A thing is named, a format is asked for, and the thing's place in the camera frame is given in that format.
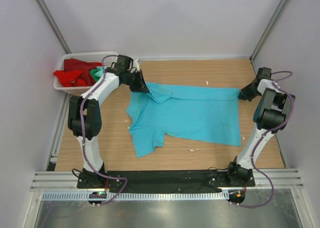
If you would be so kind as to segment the blue t shirt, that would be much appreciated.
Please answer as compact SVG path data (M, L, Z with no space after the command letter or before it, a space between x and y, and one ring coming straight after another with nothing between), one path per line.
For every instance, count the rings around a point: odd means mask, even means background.
M163 147L165 135L241 146L238 88L148 83L149 93L131 93L127 114L135 154Z

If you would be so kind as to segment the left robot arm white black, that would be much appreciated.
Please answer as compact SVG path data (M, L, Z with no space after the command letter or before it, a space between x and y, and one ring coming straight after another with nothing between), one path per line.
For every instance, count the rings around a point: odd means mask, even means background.
M98 141L103 102L122 84L132 92L149 93L139 61L125 55L116 55L115 58L109 65L101 64L102 75L92 88L80 96L73 95L69 101L67 125L77 138L83 155L83 169L77 175L80 189L102 188L109 179Z

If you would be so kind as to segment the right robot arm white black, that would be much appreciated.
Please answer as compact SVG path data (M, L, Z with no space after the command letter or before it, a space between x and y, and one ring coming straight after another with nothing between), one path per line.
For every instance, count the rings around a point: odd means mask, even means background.
M255 79L240 90L240 100L252 101L260 96L260 101L253 115L251 137L225 174L225 180L231 186L242 186L253 179L258 156L268 141L286 127L293 114L296 97L280 89L272 75L270 68L261 67Z

